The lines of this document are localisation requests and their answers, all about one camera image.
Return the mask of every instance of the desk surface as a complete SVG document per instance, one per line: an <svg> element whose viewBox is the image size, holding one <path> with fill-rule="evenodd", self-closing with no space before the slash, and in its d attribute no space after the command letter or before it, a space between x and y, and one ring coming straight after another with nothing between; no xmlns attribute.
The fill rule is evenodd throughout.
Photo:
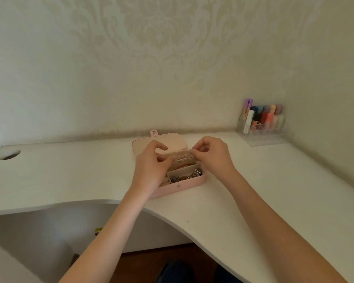
<svg viewBox="0 0 354 283"><path fill-rule="evenodd" d="M348 281L354 283L354 189L290 144L228 144L236 168L261 197ZM183 135L191 147L203 135ZM135 166L133 139L0 148L0 214L77 201L119 203ZM276 282L234 200L212 175L204 185L150 200L145 210L171 224L237 277Z"/></svg>

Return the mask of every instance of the brown floor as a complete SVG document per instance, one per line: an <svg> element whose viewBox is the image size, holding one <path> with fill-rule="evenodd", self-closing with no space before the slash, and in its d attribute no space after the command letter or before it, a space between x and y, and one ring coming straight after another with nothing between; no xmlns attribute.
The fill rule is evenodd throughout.
<svg viewBox="0 0 354 283"><path fill-rule="evenodd" d="M217 263L194 243L122 254L111 283L155 283L165 263L181 259L193 267L197 283L211 283Z"/></svg>

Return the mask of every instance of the open lid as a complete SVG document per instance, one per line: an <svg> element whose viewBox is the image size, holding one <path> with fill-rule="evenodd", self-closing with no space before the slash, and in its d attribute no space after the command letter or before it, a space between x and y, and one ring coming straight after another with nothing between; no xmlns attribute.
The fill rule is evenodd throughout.
<svg viewBox="0 0 354 283"><path fill-rule="evenodd" d="M137 139L132 142L132 150L134 151L135 156L143 152L144 148L152 140L159 141L168 147L168 150L166 151L157 148L156 152L160 154L178 152L188 148L188 143L186 143L182 136L178 133L159 135L156 130L151 130L150 133L151 137Z"/></svg>

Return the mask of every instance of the jeans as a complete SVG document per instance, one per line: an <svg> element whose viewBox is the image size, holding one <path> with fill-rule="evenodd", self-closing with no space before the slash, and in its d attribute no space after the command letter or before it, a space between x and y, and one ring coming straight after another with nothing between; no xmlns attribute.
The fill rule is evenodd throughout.
<svg viewBox="0 0 354 283"><path fill-rule="evenodd" d="M218 265L213 283L243 283L222 266ZM193 268L186 262L175 260L165 264L157 277L156 283L195 283Z"/></svg>

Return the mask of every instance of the person's right hand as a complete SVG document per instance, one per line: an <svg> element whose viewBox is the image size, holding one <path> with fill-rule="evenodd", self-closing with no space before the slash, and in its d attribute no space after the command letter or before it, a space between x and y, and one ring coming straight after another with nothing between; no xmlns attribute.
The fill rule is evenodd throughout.
<svg viewBox="0 0 354 283"><path fill-rule="evenodd" d="M220 181L236 171L227 144L219 138L203 137L193 146L190 153Z"/></svg>

